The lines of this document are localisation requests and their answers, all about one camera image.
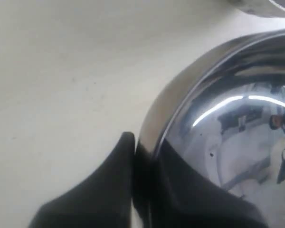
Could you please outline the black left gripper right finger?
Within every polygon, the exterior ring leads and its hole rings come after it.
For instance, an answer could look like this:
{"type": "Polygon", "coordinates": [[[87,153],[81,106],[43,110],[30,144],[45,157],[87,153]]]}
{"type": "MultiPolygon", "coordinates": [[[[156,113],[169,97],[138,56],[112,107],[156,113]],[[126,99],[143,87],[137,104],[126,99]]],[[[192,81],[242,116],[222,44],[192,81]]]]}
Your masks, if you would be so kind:
{"type": "Polygon", "coordinates": [[[154,227],[266,228],[255,205],[219,188],[163,141],[156,161],[154,227]]]}

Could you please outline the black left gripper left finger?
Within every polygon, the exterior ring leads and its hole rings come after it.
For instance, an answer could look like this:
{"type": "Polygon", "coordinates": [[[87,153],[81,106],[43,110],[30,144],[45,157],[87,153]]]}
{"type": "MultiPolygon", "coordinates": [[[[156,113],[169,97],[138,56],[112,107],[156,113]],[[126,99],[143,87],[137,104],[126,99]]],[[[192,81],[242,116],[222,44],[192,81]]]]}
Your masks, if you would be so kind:
{"type": "Polygon", "coordinates": [[[122,133],[106,160],[84,181],[44,204],[31,228],[129,228],[135,137],[122,133]]]}

